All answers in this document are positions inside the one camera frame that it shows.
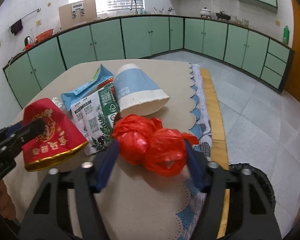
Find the green bottle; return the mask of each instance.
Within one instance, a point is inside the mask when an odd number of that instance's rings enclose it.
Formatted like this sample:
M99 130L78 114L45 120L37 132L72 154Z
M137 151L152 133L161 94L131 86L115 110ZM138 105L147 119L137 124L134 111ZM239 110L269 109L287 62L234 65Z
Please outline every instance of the green bottle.
M288 26L286 26L283 29L283 40L282 40L282 43L285 44L285 45L288 45L289 44L289 37L290 37L290 31L289 31Z

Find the towel rack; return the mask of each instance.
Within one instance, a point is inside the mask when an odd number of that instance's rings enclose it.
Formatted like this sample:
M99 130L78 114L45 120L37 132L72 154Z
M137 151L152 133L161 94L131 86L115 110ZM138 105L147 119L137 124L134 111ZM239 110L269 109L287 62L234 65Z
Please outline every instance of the towel rack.
M32 11L31 13L28 13L27 15L23 16L23 17L21 18L21 20L22 20L23 18L26 18L28 15L30 15L30 14L32 14L32 13L34 13L34 12L40 12L40 11L41 11L41 8L39 7L38 9Z

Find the faucet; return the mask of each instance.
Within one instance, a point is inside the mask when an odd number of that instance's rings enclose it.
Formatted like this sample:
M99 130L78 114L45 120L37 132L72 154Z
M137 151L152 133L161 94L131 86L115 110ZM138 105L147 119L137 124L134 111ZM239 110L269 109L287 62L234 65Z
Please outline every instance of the faucet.
M133 3L133 0L131 0L131 6L130 6L130 10L132 10L132 3ZM136 11L134 12L135 15L138 15L138 11L137 11L137 2L136 0L134 0L134 3L136 5Z

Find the paper cup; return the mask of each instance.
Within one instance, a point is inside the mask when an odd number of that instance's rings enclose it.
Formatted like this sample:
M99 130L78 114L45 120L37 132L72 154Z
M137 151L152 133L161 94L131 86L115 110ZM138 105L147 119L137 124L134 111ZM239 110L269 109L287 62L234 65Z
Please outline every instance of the paper cup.
M126 64L119 68L114 77L114 90L121 117L129 114L141 116L153 114L160 110L170 99L135 64Z

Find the dark towel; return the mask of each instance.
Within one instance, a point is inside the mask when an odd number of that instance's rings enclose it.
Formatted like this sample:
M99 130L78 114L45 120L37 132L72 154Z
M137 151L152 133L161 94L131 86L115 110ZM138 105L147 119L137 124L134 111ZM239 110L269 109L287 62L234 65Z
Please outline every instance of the dark towel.
M16 21L13 25L11 25L10 29L11 29L11 33L17 35L17 33L23 29L21 19Z

